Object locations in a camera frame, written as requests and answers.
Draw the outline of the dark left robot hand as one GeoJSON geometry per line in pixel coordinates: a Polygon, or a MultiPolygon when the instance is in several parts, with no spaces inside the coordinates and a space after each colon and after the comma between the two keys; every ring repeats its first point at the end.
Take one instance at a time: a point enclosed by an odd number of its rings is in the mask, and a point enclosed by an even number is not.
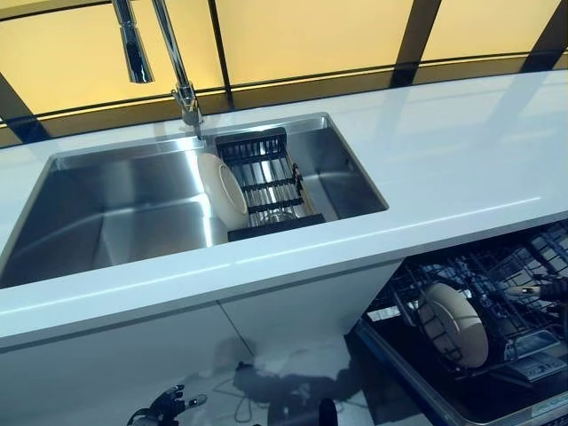
{"type": "Polygon", "coordinates": [[[184,390],[184,384],[168,388],[150,406],[135,411],[127,425],[179,425],[179,415],[208,401],[207,395],[203,393],[185,397],[184,390]]]}

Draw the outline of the dark right robot hand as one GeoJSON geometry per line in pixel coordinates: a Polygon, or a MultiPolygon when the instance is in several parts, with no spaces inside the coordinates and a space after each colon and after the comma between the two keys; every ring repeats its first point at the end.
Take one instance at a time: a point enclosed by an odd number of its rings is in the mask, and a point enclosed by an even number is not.
{"type": "Polygon", "coordinates": [[[567,277],[535,274],[528,283],[508,288],[506,297],[533,310],[567,307],[567,277]]]}

